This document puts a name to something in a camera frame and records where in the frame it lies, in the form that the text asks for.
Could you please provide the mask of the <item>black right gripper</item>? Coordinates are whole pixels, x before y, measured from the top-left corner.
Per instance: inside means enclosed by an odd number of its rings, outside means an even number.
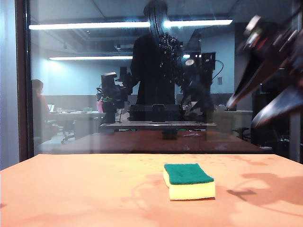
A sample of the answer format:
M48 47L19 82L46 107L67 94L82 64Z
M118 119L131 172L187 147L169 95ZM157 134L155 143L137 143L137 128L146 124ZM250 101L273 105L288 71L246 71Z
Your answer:
M269 80L281 65L303 72L303 30L292 27L298 17L292 14L280 24L265 23L256 15L245 28L242 50L249 61L240 83L227 102L233 108L240 100ZM251 126L260 127L272 120L303 111L303 89L287 87L253 118Z

